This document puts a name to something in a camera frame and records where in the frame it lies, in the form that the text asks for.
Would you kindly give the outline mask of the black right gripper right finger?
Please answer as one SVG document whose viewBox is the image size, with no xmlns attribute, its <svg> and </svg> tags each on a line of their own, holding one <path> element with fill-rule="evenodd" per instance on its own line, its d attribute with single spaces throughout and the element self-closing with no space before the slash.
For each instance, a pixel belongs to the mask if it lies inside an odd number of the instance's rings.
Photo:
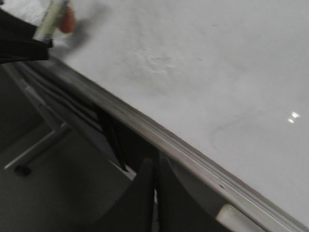
<svg viewBox="0 0 309 232">
<path fill-rule="evenodd" d="M 95 223 L 93 232 L 149 232 L 155 197 L 161 232 L 227 232 L 205 211 L 174 173 L 170 161 L 145 159 L 137 175 L 116 203 Z"/>
</svg>

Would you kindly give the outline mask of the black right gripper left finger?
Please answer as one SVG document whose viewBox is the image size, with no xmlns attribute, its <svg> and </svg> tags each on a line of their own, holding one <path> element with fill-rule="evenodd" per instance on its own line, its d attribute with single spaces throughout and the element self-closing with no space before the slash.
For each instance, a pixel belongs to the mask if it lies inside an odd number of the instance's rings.
<svg viewBox="0 0 309 232">
<path fill-rule="evenodd" d="M 48 43 L 33 39 L 37 27 L 8 12 L 0 11 L 0 63 L 48 60 Z"/>
</svg>

